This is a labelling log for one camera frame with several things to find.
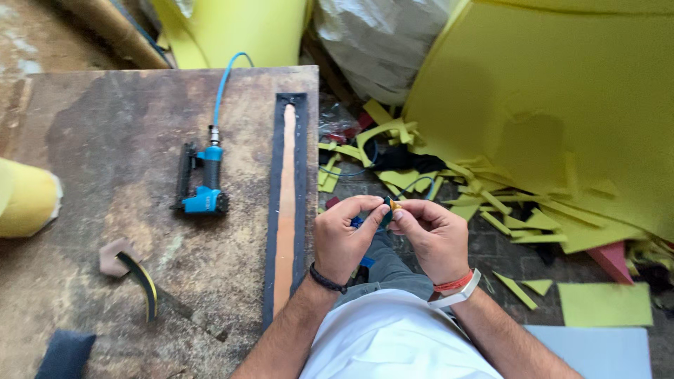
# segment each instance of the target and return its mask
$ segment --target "worn table surface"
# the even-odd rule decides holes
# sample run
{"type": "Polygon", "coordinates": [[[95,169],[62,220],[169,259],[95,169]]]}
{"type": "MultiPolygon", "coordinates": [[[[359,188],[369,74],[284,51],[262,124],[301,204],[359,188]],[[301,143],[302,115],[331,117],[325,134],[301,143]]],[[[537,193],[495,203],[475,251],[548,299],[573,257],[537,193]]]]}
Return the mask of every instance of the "worn table surface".
{"type": "Polygon", "coordinates": [[[0,241],[2,377],[33,377],[56,328],[98,334],[91,378],[227,377],[259,338],[276,93],[308,93],[311,221],[318,71],[232,71],[220,112],[229,214],[186,218],[169,210],[180,147],[204,147],[221,74],[40,74],[17,88],[5,156],[51,170],[65,196],[59,218],[38,235],[0,241]],[[98,271],[98,249],[122,236],[166,292],[155,322],[145,322],[135,281],[98,271]]]}

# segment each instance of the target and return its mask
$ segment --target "red foam piece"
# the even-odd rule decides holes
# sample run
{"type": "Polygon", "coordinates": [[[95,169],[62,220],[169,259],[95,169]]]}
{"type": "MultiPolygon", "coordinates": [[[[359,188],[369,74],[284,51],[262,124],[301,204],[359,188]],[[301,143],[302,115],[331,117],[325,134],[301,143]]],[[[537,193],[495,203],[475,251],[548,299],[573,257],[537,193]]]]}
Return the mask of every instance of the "red foam piece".
{"type": "Polygon", "coordinates": [[[589,249],[588,254],[611,275],[613,280],[622,284],[634,284],[630,271],[625,265],[625,241],[589,249]]]}
{"type": "Polygon", "coordinates": [[[375,120],[372,119],[372,116],[370,116],[368,112],[361,112],[358,117],[358,124],[361,126],[361,130],[372,125],[373,122],[375,122],[375,120]]]}
{"type": "Polygon", "coordinates": [[[337,203],[339,203],[339,198],[335,196],[326,202],[326,209],[332,208],[337,203]]]}

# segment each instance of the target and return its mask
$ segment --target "white plastic bag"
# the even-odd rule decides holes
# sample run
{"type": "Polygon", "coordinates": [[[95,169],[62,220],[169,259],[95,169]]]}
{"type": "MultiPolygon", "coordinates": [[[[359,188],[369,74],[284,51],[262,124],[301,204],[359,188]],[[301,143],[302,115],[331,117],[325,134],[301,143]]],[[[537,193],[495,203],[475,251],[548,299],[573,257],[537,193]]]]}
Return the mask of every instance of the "white plastic bag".
{"type": "Polygon", "coordinates": [[[314,24],[361,98],[402,105],[459,0],[317,0],[314,24]]]}

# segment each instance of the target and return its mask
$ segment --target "yellow foam roll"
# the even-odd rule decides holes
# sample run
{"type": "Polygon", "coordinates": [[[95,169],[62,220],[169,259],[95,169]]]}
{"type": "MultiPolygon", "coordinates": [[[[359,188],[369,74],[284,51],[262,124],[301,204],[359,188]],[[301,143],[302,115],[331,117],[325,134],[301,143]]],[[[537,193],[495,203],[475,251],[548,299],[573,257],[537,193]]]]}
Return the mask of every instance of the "yellow foam roll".
{"type": "Polygon", "coordinates": [[[29,237],[56,217],[61,185],[49,171],[0,158],[0,237],[29,237]]]}

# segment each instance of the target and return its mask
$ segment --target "right hand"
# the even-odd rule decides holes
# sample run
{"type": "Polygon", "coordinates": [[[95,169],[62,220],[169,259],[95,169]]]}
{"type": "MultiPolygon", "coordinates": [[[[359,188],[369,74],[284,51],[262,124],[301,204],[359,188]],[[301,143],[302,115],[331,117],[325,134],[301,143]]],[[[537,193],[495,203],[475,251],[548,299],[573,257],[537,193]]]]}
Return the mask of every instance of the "right hand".
{"type": "Polygon", "coordinates": [[[457,281],[468,267],[468,223],[428,200],[403,200],[393,212],[389,229],[405,235],[421,268],[435,285],[457,281]]]}

